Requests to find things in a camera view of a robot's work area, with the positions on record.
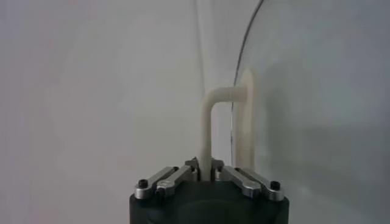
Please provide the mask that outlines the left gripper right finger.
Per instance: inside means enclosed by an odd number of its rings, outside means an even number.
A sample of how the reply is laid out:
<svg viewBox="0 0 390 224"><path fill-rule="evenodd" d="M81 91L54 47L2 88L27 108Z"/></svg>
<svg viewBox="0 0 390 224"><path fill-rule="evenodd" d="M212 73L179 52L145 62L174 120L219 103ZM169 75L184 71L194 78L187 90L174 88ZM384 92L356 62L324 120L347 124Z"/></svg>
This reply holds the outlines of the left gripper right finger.
<svg viewBox="0 0 390 224"><path fill-rule="evenodd" d="M212 180L229 181L241 193L250 198L263 196L270 201L282 201L285 197L278 181L269 181L248 168L225 166L222 160L212 159Z"/></svg>

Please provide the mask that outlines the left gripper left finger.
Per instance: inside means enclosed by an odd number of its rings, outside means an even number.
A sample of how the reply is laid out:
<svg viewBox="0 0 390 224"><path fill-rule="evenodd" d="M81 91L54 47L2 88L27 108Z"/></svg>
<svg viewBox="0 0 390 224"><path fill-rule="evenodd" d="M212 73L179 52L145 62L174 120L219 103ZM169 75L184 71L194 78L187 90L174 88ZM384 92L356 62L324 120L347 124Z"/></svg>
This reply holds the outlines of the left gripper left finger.
<svg viewBox="0 0 390 224"><path fill-rule="evenodd" d="M197 182L199 180L199 163L196 158L193 158L185 161L182 167L167 166L147 179L140 179L133 195L139 200L149 199L157 192L164 197L170 197L184 181Z"/></svg>

